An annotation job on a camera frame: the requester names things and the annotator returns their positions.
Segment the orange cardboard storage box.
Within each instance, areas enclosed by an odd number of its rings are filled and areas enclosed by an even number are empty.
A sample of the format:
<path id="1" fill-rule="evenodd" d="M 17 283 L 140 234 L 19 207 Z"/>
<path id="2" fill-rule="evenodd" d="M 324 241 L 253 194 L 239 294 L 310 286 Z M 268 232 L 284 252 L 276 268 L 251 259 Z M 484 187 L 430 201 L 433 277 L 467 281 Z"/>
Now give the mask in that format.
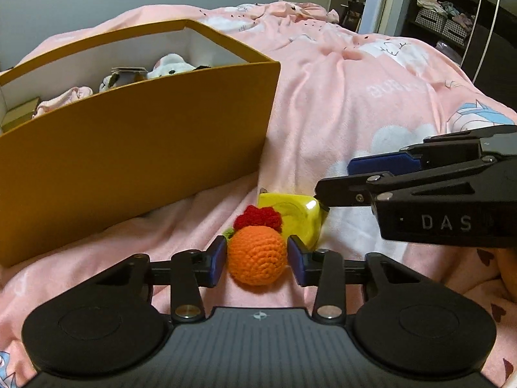
<path id="1" fill-rule="evenodd" d="M 10 267 L 257 170 L 278 61 L 191 19 L 84 38 L 3 73 L 1 108 L 93 87 L 178 53 L 194 70 L 72 102 L 1 136 Z"/>

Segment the dark wardrobe shelf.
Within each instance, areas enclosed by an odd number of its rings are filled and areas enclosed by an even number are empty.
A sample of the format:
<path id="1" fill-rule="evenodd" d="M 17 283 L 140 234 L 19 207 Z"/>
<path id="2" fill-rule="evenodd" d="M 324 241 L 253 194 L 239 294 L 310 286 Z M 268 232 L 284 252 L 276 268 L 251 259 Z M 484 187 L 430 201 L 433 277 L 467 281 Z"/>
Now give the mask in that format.
<path id="1" fill-rule="evenodd" d="M 516 108 L 516 0 L 410 0 L 401 34 L 442 47 L 482 92 Z"/>

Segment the red panda plush toy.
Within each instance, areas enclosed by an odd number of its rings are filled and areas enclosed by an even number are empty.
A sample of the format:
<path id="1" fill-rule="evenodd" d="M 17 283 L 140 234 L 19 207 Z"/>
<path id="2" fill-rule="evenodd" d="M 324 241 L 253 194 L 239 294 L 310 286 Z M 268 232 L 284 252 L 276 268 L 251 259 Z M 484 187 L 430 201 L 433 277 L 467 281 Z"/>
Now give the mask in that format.
<path id="1" fill-rule="evenodd" d="M 105 92 L 117 87 L 129 85 L 147 78 L 145 68 L 118 67 L 111 68 L 111 73 L 102 79 L 99 85 L 99 92 Z"/>

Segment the pink cloud-print duvet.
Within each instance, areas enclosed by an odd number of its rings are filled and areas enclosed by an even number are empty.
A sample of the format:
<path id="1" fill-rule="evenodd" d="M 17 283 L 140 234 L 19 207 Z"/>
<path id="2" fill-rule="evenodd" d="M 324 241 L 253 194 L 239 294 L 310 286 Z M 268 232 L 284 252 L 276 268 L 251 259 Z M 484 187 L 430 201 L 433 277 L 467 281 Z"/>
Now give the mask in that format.
<path id="1" fill-rule="evenodd" d="M 360 35 L 330 23 L 314 4 L 271 3 L 205 10 L 147 5 L 98 26 L 47 38 L 21 61 L 79 39 L 161 20 L 191 18 L 255 47 L 281 63 L 268 140 L 259 173 L 203 191 L 117 224 L 69 247 L 1 267 L 1 387 L 35 376 L 21 341 L 32 309 L 136 252 L 152 260 L 204 249 L 235 217 L 268 192 L 314 194 L 315 183 L 346 173 L 350 158 L 397 151 L 437 134 L 516 124 L 516 113 L 475 88 L 434 48 L 412 38 Z M 384 241 L 370 208 L 330 209 L 319 246 L 361 258 L 380 251 L 476 300 L 497 322 L 497 341 L 483 373 L 516 387 L 516 249 L 464 249 Z M 212 306 L 311 307 L 287 271 L 264 294 L 226 275 L 202 289 Z"/>

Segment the white striped plush toy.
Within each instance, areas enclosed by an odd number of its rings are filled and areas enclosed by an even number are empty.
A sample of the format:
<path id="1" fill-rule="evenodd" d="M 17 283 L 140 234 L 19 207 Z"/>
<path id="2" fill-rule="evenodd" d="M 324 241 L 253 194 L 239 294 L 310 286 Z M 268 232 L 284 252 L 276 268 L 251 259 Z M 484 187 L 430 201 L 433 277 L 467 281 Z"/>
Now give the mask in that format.
<path id="1" fill-rule="evenodd" d="M 147 73 L 146 79 L 156 79 L 163 76 L 169 76 L 180 73 L 187 73 L 194 70 L 208 68 L 205 65 L 195 67 L 185 61 L 177 53 L 169 53 L 161 57 L 154 65 L 153 69 Z"/>

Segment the orange crochet ball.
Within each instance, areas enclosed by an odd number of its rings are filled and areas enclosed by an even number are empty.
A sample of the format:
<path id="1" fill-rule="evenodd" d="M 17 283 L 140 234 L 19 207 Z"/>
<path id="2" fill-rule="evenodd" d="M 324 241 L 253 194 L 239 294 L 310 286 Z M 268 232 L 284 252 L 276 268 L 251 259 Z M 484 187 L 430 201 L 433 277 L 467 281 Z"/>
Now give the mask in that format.
<path id="1" fill-rule="evenodd" d="M 227 238 L 230 276 L 244 286 L 268 286 L 288 265 L 282 217 L 272 207 L 249 205 L 239 215 Z"/>

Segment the yellow plastic toy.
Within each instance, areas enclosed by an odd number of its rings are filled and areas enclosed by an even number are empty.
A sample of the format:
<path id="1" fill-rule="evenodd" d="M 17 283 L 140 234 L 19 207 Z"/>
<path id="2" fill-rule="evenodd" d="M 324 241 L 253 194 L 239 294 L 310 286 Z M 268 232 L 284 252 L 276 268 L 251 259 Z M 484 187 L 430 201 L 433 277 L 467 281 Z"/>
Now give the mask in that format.
<path id="1" fill-rule="evenodd" d="M 282 217 L 282 236 L 298 236 L 309 251 L 318 243 L 322 225 L 328 215 L 320 201 L 302 194 L 279 194 L 261 192 L 258 207 L 271 207 Z"/>

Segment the dark olive small box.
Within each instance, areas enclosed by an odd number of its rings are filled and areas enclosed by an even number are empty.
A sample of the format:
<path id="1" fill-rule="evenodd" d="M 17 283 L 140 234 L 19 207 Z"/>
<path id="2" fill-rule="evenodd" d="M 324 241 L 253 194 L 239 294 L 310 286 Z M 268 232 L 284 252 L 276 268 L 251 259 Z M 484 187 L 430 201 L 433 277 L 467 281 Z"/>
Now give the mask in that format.
<path id="1" fill-rule="evenodd" d="M 24 124 L 32 119 L 34 116 L 40 98 L 36 97 L 32 100 L 26 101 L 17 107 L 9 110 L 1 122 L 1 130 L 3 133 L 16 128 L 18 125 Z"/>

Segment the pink fabric pouch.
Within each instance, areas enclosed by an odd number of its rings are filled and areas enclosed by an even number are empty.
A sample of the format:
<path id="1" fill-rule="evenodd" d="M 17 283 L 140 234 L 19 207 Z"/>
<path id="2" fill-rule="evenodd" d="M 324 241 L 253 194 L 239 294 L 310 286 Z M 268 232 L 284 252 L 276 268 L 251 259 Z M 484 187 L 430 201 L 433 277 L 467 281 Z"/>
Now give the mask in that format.
<path id="1" fill-rule="evenodd" d="M 72 87 L 71 89 L 63 92 L 53 99 L 40 102 L 32 117 L 36 118 L 38 116 L 42 116 L 48 112 L 57 110 L 73 102 L 90 97 L 91 95 L 94 95 L 94 92 L 92 89 L 90 89 L 90 87 Z"/>

